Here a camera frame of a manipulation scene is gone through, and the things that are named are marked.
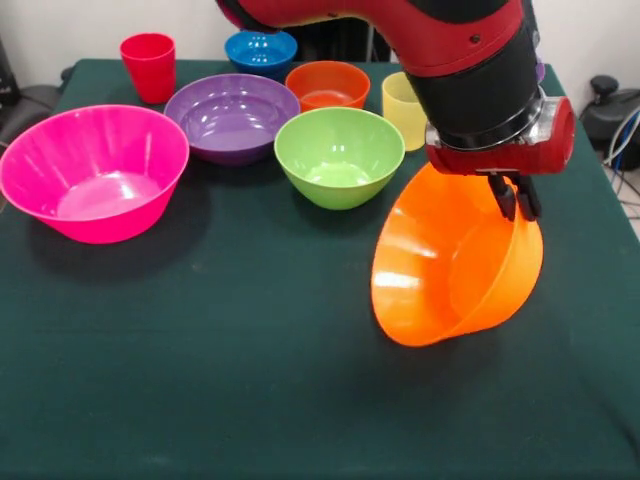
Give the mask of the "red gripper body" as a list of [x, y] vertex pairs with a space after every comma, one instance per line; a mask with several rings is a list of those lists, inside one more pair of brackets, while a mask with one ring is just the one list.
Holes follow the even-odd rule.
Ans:
[[572, 155], [575, 130], [569, 99], [545, 97], [538, 118], [505, 143], [484, 150], [456, 150], [443, 144], [436, 129], [429, 126], [425, 148], [434, 168], [445, 174], [557, 174], [565, 169]]

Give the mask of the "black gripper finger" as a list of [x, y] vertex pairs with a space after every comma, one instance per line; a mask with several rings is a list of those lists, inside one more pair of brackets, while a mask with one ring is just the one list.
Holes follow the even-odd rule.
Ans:
[[517, 198], [522, 216], [527, 221], [536, 221], [541, 215], [541, 204], [530, 176], [517, 177]]
[[516, 211], [516, 198], [511, 186], [506, 183], [502, 175], [491, 173], [487, 179], [502, 216], [513, 220]]

